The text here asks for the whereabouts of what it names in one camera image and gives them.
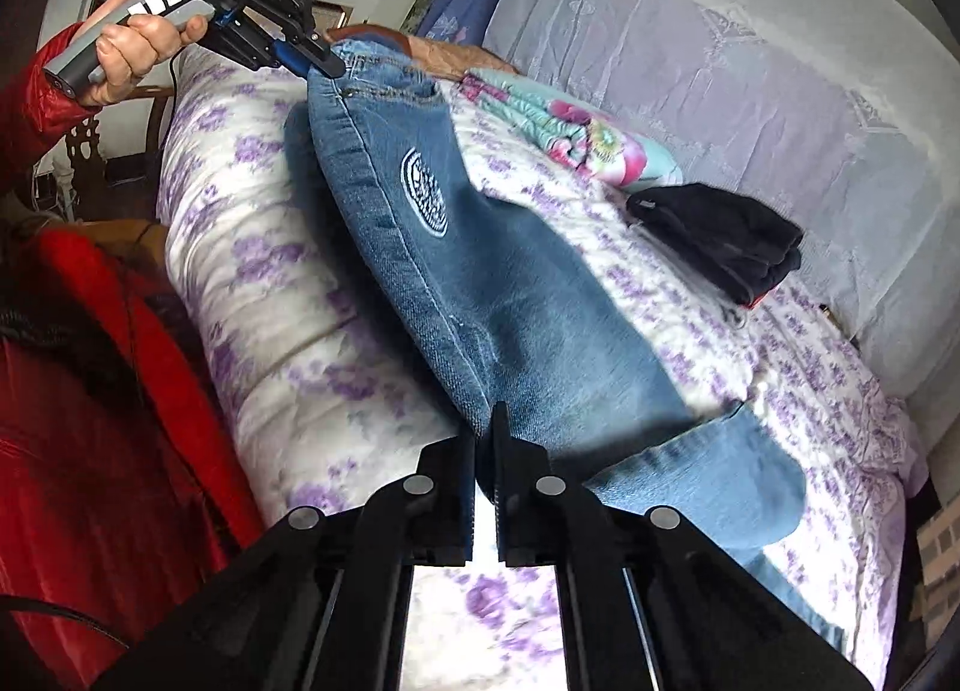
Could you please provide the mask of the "person's left hand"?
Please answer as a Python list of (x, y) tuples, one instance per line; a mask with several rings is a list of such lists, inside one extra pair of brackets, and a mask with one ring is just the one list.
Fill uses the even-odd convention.
[[(83, 35), (130, 1), (107, 0), (78, 26), (75, 35)], [(127, 25), (103, 26), (96, 38), (96, 54), (104, 80), (88, 86), (76, 101), (85, 108), (121, 103), (156, 65), (169, 61), (183, 47), (200, 41), (205, 31), (206, 20), (200, 15), (187, 20), (182, 30), (164, 17), (153, 15), (137, 15), (128, 20)]]

